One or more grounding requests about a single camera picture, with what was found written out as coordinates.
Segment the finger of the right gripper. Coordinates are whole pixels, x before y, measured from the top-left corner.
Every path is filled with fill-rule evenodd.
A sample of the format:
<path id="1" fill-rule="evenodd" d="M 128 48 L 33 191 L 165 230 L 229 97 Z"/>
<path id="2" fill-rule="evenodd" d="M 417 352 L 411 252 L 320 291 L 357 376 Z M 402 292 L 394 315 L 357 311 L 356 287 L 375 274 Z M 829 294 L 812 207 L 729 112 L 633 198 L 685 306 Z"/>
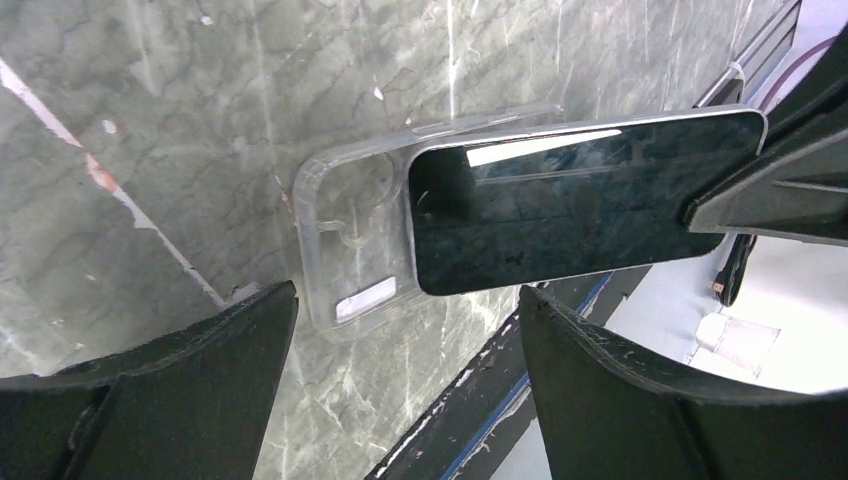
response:
<path id="1" fill-rule="evenodd" d="M 847 114 L 819 115 L 697 197 L 695 233 L 847 245 Z"/>
<path id="2" fill-rule="evenodd" d="M 818 115 L 847 101 L 847 27 L 806 76 L 767 114 L 764 146 L 772 146 Z"/>

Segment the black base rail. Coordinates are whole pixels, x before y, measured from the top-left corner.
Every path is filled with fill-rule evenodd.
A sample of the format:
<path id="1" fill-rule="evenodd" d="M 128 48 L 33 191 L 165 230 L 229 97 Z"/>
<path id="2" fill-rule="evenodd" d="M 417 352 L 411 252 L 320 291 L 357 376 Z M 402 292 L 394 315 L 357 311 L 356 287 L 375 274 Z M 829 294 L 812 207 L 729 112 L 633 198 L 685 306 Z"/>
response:
<path id="1" fill-rule="evenodd" d="M 604 325 L 649 270 L 635 267 L 538 286 L 590 322 Z M 519 315 L 513 313 L 367 476 L 464 479 L 464 467 L 486 448 L 490 434 L 502 431 L 513 443 L 534 413 Z"/>

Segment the silver black phone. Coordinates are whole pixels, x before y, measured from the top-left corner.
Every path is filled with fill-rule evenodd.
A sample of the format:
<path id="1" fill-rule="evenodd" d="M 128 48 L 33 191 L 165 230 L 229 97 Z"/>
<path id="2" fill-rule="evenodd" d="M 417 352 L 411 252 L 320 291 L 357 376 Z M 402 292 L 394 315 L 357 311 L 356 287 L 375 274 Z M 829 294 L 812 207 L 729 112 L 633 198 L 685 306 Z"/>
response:
<path id="1" fill-rule="evenodd" d="M 418 286 L 432 296 L 688 259 L 697 195 L 755 158 L 763 113 L 744 105 L 453 136 L 407 174 Z"/>

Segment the clear magsafe phone case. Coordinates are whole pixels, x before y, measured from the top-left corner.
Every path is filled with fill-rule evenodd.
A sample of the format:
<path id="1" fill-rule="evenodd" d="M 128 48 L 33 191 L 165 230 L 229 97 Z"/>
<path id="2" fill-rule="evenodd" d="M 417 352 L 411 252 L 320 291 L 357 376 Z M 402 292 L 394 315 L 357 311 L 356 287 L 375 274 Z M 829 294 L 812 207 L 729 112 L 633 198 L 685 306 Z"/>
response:
<path id="1" fill-rule="evenodd" d="M 413 156 L 466 134 L 545 126 L 559 105 L 537 102 L 406 128 L 309 158 L 292 191 L 303 291 L 327 339 L 358 340 L 423 299 L 408 235 L 406 173 Z"/>

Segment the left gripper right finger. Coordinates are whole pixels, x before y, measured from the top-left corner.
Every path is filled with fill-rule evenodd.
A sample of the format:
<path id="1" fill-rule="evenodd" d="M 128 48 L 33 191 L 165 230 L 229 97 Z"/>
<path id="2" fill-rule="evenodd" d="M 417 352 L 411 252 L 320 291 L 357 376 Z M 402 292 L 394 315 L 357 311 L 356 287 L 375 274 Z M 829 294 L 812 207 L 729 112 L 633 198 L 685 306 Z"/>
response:
<path id="1" fill-rule="evenodd" d="M 523 287 L 522 349 L 555 479 L 843 479 L 847 395 L 679 363 Z"/>

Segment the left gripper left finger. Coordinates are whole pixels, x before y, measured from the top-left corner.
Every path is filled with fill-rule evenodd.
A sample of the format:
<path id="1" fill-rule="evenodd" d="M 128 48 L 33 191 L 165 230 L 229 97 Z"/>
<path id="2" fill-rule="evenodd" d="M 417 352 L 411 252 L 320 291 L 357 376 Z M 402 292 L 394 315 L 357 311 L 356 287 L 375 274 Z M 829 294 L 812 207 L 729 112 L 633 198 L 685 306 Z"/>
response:
<path id="1" fill-rule="evenodd" d="M 1 382 L 5 479 L 249 479 L 299 301 L 280 282 L 182 330 Z"/>

